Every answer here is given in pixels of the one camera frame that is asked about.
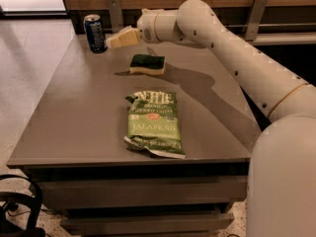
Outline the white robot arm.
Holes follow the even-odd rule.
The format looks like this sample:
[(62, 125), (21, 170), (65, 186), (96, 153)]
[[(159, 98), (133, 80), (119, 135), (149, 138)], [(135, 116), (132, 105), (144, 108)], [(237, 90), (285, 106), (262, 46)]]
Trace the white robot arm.
[(231, 33), (200, 0), (145, 9), (106, 44), (141, 40), (210, 49), (269, 119), (250, 161), (246, 237), (316, 237), (316, 87)]

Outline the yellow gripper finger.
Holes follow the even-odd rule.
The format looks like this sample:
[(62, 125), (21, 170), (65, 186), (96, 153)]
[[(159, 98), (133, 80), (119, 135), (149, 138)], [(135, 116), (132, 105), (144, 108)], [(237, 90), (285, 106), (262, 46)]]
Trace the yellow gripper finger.
[(142, 15), (158, 15), (159, 13), (165, 11), (164, 9), (141, 9)]
[(135, 28), (125, 29), (119, 31), (107, 38), (106, 45), (108, 48), (118, 48), (139, 44), (139, 32)]

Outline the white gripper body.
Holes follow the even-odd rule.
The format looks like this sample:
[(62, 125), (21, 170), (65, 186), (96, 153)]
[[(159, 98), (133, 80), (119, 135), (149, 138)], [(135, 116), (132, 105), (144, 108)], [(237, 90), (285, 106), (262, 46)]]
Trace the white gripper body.
[(144, 41), (149, 43), (161, 42), (156, 33), (156, 21), (161, 13), (158, 15), (142, 15), (141, 13), (140, 18), (137, 20), (137, 29)]

